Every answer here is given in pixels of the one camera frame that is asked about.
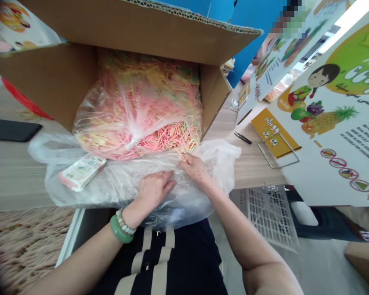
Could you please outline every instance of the tweezers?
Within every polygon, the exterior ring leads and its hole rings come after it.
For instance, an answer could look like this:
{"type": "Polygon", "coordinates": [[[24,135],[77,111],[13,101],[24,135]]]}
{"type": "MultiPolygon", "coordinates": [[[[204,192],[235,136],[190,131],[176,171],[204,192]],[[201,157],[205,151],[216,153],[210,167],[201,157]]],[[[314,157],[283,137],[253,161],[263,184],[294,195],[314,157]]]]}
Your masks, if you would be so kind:
{"type": "Polygon", "coordinates": [[[238,132],[234,132],[234,134],[239,137],[241,140],[243,140],[245,143],[247,144],[252,144],[252,142],[250,140],[248,140],[246,137],[244,137],[242,134],[239,134],[238,132]]]}

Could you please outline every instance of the display board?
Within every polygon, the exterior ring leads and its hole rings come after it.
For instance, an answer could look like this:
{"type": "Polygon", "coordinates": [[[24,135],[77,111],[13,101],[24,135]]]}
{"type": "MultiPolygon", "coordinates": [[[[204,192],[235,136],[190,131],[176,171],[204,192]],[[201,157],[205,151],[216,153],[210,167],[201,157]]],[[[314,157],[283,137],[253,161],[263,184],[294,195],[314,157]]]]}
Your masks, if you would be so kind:
{"type": "Polygon", "coordinates": [[[13,50],[61,42],[58,35],[17,0],[0,2],[0,36],[13,50]]]}
{"type": "Polygon", "coordinates": [[[369,206],[369,12],[252,124],[309,206],[369,206]]]}
{"type": "Polygon", "coordinates": [[[250,76],[251,91],[238,110],[237,124],[294,67],[355,0],[308,0],[298,8],[287,28],[297,28],[296,38],[276,39],[250,76]]]}

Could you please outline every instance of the white beaded bracelet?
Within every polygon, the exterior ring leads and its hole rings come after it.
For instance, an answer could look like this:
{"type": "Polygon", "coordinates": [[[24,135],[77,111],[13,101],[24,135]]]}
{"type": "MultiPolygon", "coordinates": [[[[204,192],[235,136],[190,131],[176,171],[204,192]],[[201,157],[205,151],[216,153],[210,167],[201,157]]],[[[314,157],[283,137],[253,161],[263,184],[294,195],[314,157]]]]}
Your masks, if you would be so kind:
{"type": "Polygon", "coordinates": [[[123,217],[122,217],[122,211],[123,211],[123,208],[122,209],[119,209],[118,211],[116,211],[116,217],[118,219],[118,224],[120,226],[120,228],[127,234],[129,234],[130,236],[132,236],[137,229],[131,229],[129,228],[125,221],[123,220],[123,217]]]}

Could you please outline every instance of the green jade bangle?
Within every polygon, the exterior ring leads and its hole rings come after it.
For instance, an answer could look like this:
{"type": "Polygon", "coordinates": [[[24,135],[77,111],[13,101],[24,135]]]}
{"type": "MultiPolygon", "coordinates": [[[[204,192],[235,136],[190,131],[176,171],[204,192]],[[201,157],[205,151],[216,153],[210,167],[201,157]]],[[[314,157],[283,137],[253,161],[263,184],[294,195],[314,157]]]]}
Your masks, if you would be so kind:
{"type": "Polygon", "coordinates": [[[116,215],[111,217],[109,222],[111,224],[111,229],[114,232],[115,236],[121,241],[123,244],[129,244],[133,239],[134,236],[129,236],[119,225],[118,219],[116,215]]]}

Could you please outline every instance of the blue panel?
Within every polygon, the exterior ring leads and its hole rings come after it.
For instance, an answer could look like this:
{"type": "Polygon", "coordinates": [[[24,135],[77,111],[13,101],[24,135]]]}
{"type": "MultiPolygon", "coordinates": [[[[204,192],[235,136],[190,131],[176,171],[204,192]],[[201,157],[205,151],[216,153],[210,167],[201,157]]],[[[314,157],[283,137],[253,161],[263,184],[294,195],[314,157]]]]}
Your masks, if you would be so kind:
{"type": "Polygon", "coordinates": [[[243,73],[267,37],[268,30],[272,28],[273,23],[276,22],[280,11],[283,11],[285,5],[287,5],[287,0],[238,0],[231,18],[231,23],[233,25],[262,29],[264,30],[264,34],[234,56],[234,71],[229,73],[227,77],[233,88],[242,78],[243,73]]]}
{"type": "Polygon", "coordinates": [[[155,2],[189,9],[192,12],[201,14],[205,17],[208,16],[208,11],[211,6],[211,0],[155,0],[155,2]]]}
{"type": "Polygon", "coordinates": [[[209,18],[228,22],[234,13],[234,0],[212,0],[209,18]]]}

